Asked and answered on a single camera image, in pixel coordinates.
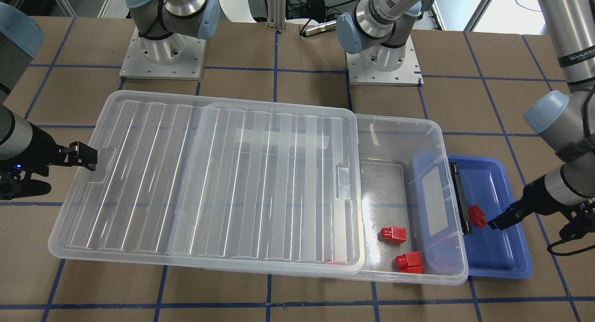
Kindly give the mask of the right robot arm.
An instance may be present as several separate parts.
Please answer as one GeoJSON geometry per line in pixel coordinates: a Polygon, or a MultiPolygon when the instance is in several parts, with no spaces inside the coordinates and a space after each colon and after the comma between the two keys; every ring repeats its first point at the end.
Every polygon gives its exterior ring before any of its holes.
{"type": "MultiPolygon", "coordinates": [[[[180,47],[179,35],[208,40],[218,27],[218,0],[125,0],[138,30],[138,37],[149,43],[147,55],[158,57],[155,43],[168,43],[169,59],[180,47]]],[[[5,102],[19,79],[36,58],[45,35],[28,15],[6,3],[1,4],[1,101],[5,102]]],[[[32,175],[49,176],[52,165],[84,167],[95,171],[98,151],[76,141],[68,146],[6,106],[0,111],[1,199],[43,196],[51,192],[48,182],[32,175]]]]}

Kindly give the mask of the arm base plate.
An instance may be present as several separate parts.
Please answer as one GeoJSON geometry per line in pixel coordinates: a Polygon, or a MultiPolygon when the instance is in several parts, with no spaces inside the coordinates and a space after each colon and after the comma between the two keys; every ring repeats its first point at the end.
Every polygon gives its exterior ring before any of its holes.
{"type": "Polygon", "coordinates": [[[398,48],[375,46],[345,53],[351,85],[421,86],[424,84],[412,37],[398,48]]]}
{"type": "Polygon", "coordinates": [[[206,40],[178,33],[162,40],[149,40],[140,37],[135,28],[119,76],[127,80],[199,81],[206,43],[206,40]]]}

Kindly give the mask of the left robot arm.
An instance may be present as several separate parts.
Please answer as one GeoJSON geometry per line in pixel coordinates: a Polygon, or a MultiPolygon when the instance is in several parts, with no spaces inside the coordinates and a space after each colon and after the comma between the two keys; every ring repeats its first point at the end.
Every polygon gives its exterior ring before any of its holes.
{"type": "MultiPolygon", "coordinates": [[[[337,19],[342,48],[356,54],[371,47],[398,48],[409,32],[397,22],[421,0],[361,0],[337,19]]],[[[529,183],[521,199],[489,220],[505,230],[535,213],[562,214],[568,224],[562,242],[594,231],[594,0],[537,0],[548,28],[569,95],[551,91],[523,115],[563,162],[529,183]]]]}

